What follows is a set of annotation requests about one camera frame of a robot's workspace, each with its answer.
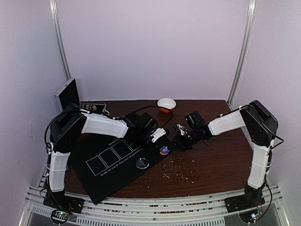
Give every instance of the black mat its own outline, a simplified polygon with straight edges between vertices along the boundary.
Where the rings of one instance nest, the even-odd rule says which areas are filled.
[[[169,145],[162,137],[159,148]],[[147,169],[138,169],[136,161],[145,157],[150,162]],[[71,152],[69,162],[94,204],[140,177],[164,159],[156,150],[141,148],[111,136],[90,135],[81,139]]]

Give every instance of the wood surface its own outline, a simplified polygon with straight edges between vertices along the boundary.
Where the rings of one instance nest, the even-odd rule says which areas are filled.
[[[205,121],[214,119],[221,113],[230,111],[224,100],[177,100],[172,120],[165,126],[169,128],[172,139],[175,135],[172,125],[180,123],[188,128],[184,117],[195,111]],[[106,101],[112,116],[123,116],[130,111],[156,101]],[[168,113],[159,109],[144,110],[152,115],[160,125],[169,118]],[[190,195],[213,194],[238,190],[245,187],[250,174],[253,152],[241,129],[226,132],[206,141],[208,147],[186,152],[173,152],[148,172],[132,183],[118,190],[111,197],[118,198],[169,198]],[[203,142],[194,146],[205,147]],[[67,192],[87,194],[74,170],[66,173]]]

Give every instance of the orange bowl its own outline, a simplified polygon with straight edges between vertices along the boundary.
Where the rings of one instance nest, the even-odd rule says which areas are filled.
[[[159,107],[164,107],[164,108],[167,108],[167,109],[170,109],[171,111],[173,111],[176,106],[176,102],[170,98],[162,98],[162,99],[158,100],[157,105]],[[169,110],[166,110],[164,108],[160,108],[160,110],[165,113],[169,113]]]

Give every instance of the dark brown tabletop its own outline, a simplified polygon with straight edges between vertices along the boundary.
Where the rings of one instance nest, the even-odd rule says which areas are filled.
[[[221,113],[230,111],[224,100],[177,100],[172,120],[165,126],[170,129],[169,138],[175,135],[172,125],[180,123],[188,128],[184,116],[198,110],[209,121]],[[130,111],[147,105],[156,105],[157,101],[106,101],[112,116],[123,116]],[[159,109],[146,109],[159,126],[169,118],[168,113]],[[245,187],[250,174],[253,152],[241,129],[215,136],[206,141],[208,147],[203,150],[173,152],[141,177],[123,187],[111,197],[118,198],[169,198],[189,195],[212,194],[238,190]],[[194,146],[205,147],[203,142]],[[67,192],[87,194],[79,182],[74,170],[66,173],[65,190]]]

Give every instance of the white wall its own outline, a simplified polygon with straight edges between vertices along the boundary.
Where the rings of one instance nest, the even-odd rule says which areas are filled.
[[[301,1],[261,0],[235,107],[260,100],[278,119],[285,143],[268,176],[301,225]]]
[[[81,99],[227,99],[248,4],[58,1],[66,56]]]
[[[44,170],[44,129],[65,79],[48,0],[2,0],[0,33],[0,224],[12,226]]]

